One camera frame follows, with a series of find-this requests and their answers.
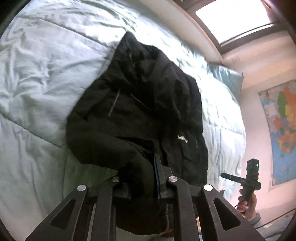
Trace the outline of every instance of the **hand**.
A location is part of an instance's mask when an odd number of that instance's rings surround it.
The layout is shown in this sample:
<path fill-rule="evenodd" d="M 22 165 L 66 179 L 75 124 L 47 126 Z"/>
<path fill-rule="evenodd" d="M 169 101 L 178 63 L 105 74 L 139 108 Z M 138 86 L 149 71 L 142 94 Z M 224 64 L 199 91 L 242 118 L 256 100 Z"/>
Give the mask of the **hand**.
<path fill-rule="evenodd" d="M 244 200 L 244 198 L 242 196 L 240 196 L 238 198 L 238 201 L 239 201 L 239 204 L 237 206 L 237 210 L 241 213 L 243 213 L 244 211 L 246 211 L 247 209 L 250 208 L 249 210 L 249 213 L 247 215 L 243 215 L 243 217 L 247 220 L 250 220 L 252 218 L 254 218 L 256 216 L 256 204 L 257 204 L 257 197 L 255 195 L 255 193 L 252 193 L 252 196 L 251 196 L 251 206 L 248 207 L 248 202 L 246 200 Z"/>

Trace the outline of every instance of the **map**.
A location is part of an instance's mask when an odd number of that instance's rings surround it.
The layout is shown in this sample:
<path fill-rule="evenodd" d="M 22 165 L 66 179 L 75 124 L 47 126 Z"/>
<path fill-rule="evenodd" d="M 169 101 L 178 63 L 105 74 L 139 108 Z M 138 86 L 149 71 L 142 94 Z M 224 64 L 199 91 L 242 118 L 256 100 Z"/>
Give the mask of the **map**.
<path fill-rule="evenodd" d="M 270 131 L 274 186 L 296 178 L 296 80 L 259 92 L 259 97 Z"/>

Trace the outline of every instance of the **white comforter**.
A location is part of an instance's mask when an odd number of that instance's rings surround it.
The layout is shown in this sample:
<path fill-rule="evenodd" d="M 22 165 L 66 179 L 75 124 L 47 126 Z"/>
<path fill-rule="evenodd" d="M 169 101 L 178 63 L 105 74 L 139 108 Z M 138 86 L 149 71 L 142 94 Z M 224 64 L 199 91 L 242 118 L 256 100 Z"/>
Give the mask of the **white comforter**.
<path fill-rule="evenodd" d="M 196 78 L 208 183 L 227 188 L 230 197 L 233 186 L 219 182 L 219 174 L 239 175 L 244 125 L 228 88 L 207 74 L 198 51 L 136 0 L 32 0 L 0 39 L 0 218 L 17 241 L 25 240 L 74 187 L 116 174 L 81 165 L 66 146 L 65 124 L 127 30 Z"/>

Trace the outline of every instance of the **black cable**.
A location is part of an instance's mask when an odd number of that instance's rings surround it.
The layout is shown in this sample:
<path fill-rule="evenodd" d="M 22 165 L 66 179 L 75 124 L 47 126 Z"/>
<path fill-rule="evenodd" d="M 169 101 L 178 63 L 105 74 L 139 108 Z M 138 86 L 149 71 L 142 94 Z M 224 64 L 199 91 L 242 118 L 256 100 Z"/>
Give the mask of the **black cable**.
<path fill-rule="evenodd" d="M 272 223 L 273 221 L 275 221 L 275 220 L 277 220 L 277 219 L 281 218 L 282 216 L 285 216 L 286 214 L 288 214 L 288 213 L 290 213 L 290 212 L 292 212 L 292 211 L 294 211 L 294 210 L 296 210 L 296 208 L 294 208 L 294 209 L 292 209 L 292 210 L 290 210 L 290 211 L 288 211 L 288 212 L 284 213 L 283 215 L 281 215 L 281 216 L 279 216 L 279 217 L 275 218 L 274 220 L 271 220 L 270 222 L 268 222 L 268 223 L 266 223 L 266 224 L 264 224 L 264 225 L 262 225 L 262 226 L 259 226 L 259 227 L 258 227 L 258 228 L 256 228 L 256 229 L 262 228 L 262 227 L 264 227 L 265 225 L 267 225 L 267 224 L 269 224 L 269 223 Z"/>
<path fill-rule="evenodd" d="M 240 205 L 241 203 L 243 203 L 244 201 L 242 201 L 242 202 L 239 202 L 236 206 L 234 206 L 234 208 L 236 208 L 238 205 Z"/>

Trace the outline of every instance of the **light blue pillowcase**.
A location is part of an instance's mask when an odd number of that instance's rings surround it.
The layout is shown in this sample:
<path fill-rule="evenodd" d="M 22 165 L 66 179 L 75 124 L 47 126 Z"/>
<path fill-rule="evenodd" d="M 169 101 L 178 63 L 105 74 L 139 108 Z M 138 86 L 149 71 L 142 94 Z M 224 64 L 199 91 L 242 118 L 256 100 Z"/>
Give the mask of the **light blue pillowcase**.
<path fill-rule="evenodd" d="M 236 100 L 239 100 L 239 94 L 244 80 L 243 74 L 217 64 L 208 64 L 207 72 L 213 74 L 215 79 L 224 83 L 230 89 Z"/>

